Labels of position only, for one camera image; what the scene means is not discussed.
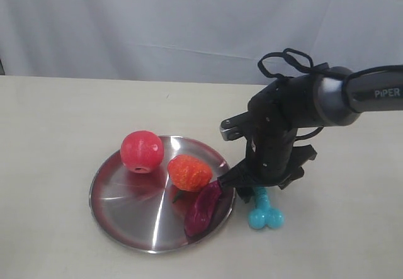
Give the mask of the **black grey Piper arm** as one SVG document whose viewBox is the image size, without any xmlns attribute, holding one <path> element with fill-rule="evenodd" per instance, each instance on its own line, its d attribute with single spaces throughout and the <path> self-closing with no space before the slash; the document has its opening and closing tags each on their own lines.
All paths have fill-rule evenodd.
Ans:
<svg viewBox="0 0 403 279">
<path fill-rule="evenodd" d="M 242 161 L 218 178 L 248 202 L 260 186 L 286 188 L 316 158 L 311 145 L 296 146 L 298 130 L 351 125 L 364 112 L 402 109 L 402 67 L 351 72 L 319 65 L 300 77 L 278 79 L 255 94 L 247 111 L 220 124 L 226 141 L 244 137 Z"/>
</svg>

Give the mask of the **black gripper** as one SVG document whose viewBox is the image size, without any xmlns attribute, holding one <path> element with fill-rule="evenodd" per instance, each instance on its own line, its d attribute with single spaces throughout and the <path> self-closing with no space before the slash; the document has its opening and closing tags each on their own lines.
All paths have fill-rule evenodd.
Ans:
<svg viewBox="0 0 403 279">
<path fill-rule="evenodd" d="M 297 129 L 276 133 L 256 129 L 247 140 L 245 162 L 239 162 L 218 177 L 222 187 L 237 187 L 236 192 L 244 203 L 253 197 L 255 186 L 277 186 L 285 189 L 304 176 L 303 165 L 316 159 L 311 145 L 294 146 Z"/>
</svg>

